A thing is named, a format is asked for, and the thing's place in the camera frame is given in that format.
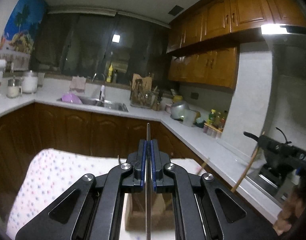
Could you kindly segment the right hand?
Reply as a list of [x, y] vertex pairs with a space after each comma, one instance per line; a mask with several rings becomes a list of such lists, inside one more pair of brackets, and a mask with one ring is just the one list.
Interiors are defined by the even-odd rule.
[[295, 185], [287, 199], [284, 201], [282, 210], [277, 216], [273, 229], [278, 236], [288, 232], [300, 218], [306, 208], [306, 185], [302, 179]]

